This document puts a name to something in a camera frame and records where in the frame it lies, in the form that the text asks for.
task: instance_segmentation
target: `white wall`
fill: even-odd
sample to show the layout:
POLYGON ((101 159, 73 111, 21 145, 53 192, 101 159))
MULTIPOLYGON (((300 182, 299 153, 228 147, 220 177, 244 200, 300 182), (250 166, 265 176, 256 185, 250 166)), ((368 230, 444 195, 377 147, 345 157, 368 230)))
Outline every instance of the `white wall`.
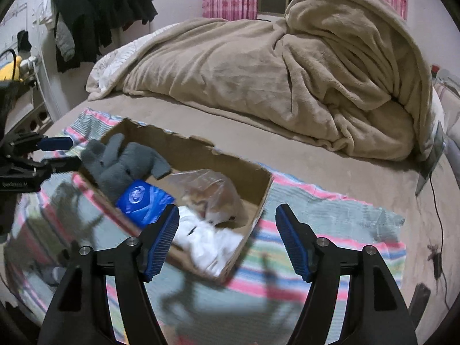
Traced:
MULTIPOLYGON (((48 101, 47 106, 51 117, 56 120, 66 112, 71 110, 87 98, 85 85, 89 72, 93 68, 91 63, 82 63, 78 69, 66 71, 64 74, 57 72, 56 66, 56 51, 54 45, 54 37, 52 32, 48 32, 44 26, 35 27, 32 22, 35 20, 33 10, 38 8, 41 0, 16 0, 13 4, 20 5, 28 4, 28 19, 27 29, 29 31, 29 41, 33 48, 32 54, 38 54, 38 36, 37 29, 40 29, 41 42, 44 56, 44 63, 48 71, 51 87, 47 85, 44 77, 44 72, 40 70, 40 79, 45 89, 45 99, 48 101)), ((138 37, 146 35, 149 31, 162 28, 166 25, 183 20, 200 17, 202 15, 202 0, 154 0, 155 8, 158 11, 158 16, 148 25, 142 26, 139 22, 135 23, 129 30, 121 34, 121 37, 115 41, 117 44, 125 44, 138 37)), ((11 38, 2 38, 3 41, 11 41, 11 38)), ((106 48, 103 53, 107 53, 116 47, 114 43, 106 48)))
POLYGON ((409 0, 407 23, 429 64, 460 77, 460 32, 441 0, 409 0))

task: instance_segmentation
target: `gray stuffed elephant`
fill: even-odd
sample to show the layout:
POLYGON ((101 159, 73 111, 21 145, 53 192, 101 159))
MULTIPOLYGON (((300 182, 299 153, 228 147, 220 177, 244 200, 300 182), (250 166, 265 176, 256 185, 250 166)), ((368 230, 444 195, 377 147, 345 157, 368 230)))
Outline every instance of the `gray stuffed elephant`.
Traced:
POLYGON ((171 172, 171 166, 151 147, 128 143, 121 152, 124 139, 121 133, 113 135, 107 146, 90 140, 81 154, 82 165, 112 203, 116 203, 132 182, 148 173, 160 179, 171 172))

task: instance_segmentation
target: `clear plastic bag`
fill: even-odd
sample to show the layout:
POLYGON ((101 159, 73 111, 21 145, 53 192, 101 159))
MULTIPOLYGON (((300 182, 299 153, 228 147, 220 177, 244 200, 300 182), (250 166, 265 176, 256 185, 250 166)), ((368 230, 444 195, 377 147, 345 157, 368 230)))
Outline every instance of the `clear plastic bag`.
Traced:
POLYGON ((232 181, 213 170, 179 172, 167 176, 181 190, 182 201, 211 225, 243 216, 243 204, 232 181))

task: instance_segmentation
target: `cardboard box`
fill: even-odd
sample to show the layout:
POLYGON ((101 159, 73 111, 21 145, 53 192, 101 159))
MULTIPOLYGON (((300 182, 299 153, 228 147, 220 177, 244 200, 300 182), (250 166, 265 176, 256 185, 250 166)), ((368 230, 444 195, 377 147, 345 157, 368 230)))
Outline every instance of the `cardboard box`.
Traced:
MULTIPOLYGON (((101 139, 107 144, 110 137, 117 133, 125 135, 124 146, 131 141, 146 145, 155 149, 161 154, 173 168, 173 172, 190 171, 198 169, 211 169, 222 173, 230 178, 241 197, 247 217, 237 224, 226 222, 225 227, 232 228, 243 236, 243 239, 235 251, 233 258, 229 261, 221 274, 215 278, 205 275, 197 270, 188 254, 179 247, 172 245, 167 261, 174 265, 181 266, 186 271, 207 279, 222 282, 229 275, 236 260, 238 259, 243 246, 254 229, 264 208, 268 190, 272 182, 272 176, 268 170, 259 164, 249 162, 234 155, 223 153, 214 147, 210 141, 200 137, 184 137, 182 135, 162 130, 153 125, 141 125, 129 119, 122 120, 119 124, 109 130, 101 139)), ((122 224, 132 235, 138 236, 140 229, 134 225, 119 209, 117 209, 105 195, 97 188, 94 179, 85 168, 81 168, 80 174, 88 185, 92 186, 97 201, 109 211, 112 216, 122 224)), ((183 205, 175 189, 165 180, 155 180, 153 177, 144 178, 146 182, 160 187, 176 198, 178 206, 183 205)))

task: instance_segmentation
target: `folded blanket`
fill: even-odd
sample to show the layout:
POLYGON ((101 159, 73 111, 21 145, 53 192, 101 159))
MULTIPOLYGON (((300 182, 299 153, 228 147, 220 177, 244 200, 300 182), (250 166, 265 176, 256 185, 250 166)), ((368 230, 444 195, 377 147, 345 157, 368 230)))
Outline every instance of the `folded blanket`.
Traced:
MULTIPOLYGON (((100 139, 121 119, 86 109, 62 133, 72 137, 72 150, 47 156, 81 155, 89 140, 100 139)), ((341 248, 375 245, 401 286, 406 257, 399 238, 401 216, 270 170, 274 180, 262 216, 224 285, 204 282, 168 263, 145 285, 156 318, 173 326, 184 344, 287 343, 310 284, 295 274, 275 225, 275 209, 281 203, 289 203, 318 236, 328 237, 341 248)), ((101 250, 129 236, 121 220, 109 216, 95 201, 93 190, 78 174, 53 175, 40 192, 21 196, 5 246, 8 285, 41 322, 55 288, 32 266, 43 271, 58 265, 61 250, 70 248, 73 240, 101 250)), ((339 338, 348 285, 348 277, 342 276, 327 343, 339 338)), ((107 277, 107 292, 114 333, 117 340, 127 343, 112 276, 107 277)))
POLYGON ((158 92, 350 156, 426 157, 434 113, 430 71, 384 0, 292 0, 276 23, 194 19, 142 38, 89 99, 114 88, 158 92))

